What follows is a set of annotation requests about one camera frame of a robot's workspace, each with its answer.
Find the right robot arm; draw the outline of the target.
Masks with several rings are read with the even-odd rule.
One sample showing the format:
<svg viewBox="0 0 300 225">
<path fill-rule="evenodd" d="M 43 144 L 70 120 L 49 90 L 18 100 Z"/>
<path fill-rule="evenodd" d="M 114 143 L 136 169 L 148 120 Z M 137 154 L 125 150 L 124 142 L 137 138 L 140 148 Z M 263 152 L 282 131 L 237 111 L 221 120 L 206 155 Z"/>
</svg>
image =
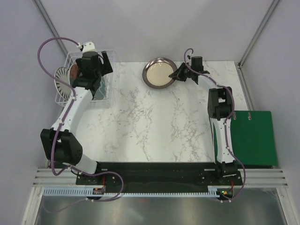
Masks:
<svg viewBox="0 0 300 225">
<path fill-rule="evenodd" d="M 208 87 L 208 117 L 211 123 L 213 147 L 216 148 L 215 180 L 226 184 L 238 174 L 237 160 L 233 153 L 231 138 L 231 118 L 234 114 L 235 102 L 231 87 L 216 82 L 209 71 L 204 70 L 201 56 L 185 57 L 180 67 L 169 75 L 176 81 L 185 82 L 188 78 L 196 84 L 204 81 Z"/>
</svg>

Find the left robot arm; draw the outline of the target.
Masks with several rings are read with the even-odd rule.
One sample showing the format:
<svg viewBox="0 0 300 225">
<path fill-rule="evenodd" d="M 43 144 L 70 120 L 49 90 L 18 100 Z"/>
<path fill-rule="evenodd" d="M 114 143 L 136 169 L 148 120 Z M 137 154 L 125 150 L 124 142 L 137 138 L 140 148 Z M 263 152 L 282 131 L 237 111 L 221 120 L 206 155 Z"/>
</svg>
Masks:
<svg viewBox="0 0 300 225">
<path fill-rule="evenodd" d="M 76 59 L 78 71 L 70 86 L 71 95 L 62 113 L 50 129 L 43 129 L 40 137 L 45 155 L 51 162 L 55 176 L 55 163 L 64 164 L 87 174 L 86 178 L 92 184 L 99 184 L 103 173 L 96 169 L 97 162 L 83 152 L 83 147 L 76 138 L 76 131 L 86 107 L 94 98 L 101 86 L 102 77 L 113 72 L 106 51 L 98 53 L 95 50 L 82 53 Z"/>
</svg>

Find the teal green plate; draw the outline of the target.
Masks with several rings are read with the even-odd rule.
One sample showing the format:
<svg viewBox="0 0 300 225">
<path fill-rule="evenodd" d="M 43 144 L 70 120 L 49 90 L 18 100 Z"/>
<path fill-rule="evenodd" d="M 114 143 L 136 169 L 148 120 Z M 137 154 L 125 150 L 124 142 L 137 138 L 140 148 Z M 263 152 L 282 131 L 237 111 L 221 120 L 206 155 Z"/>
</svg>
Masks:
<svg viewBox="0 0 300 225">
<path fill-rule="evenodd" d="M 94 100 L 103 100 L 106 98 L 106 95 L 107 95 L 106 80 L 102 78 L 100 86 L 94 95 Z"/>
</svg>

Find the brown rim cream plate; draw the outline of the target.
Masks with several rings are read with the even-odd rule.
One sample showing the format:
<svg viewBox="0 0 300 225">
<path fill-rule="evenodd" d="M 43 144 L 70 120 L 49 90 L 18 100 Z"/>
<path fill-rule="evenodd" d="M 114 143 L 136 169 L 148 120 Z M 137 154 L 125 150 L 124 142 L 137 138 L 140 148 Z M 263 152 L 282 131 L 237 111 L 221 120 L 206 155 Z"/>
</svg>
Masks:
<svg viewBox="0 0 300 225">
<path fill-rule="evenodd" d="M 142 79 L 153 89 L 164 89 L 171 86 L 175 80 L 170 78 L 177 70 L 175 63 L 167 58 L 159 57 L 149 61 L 142 70 Z"/>
</svg>

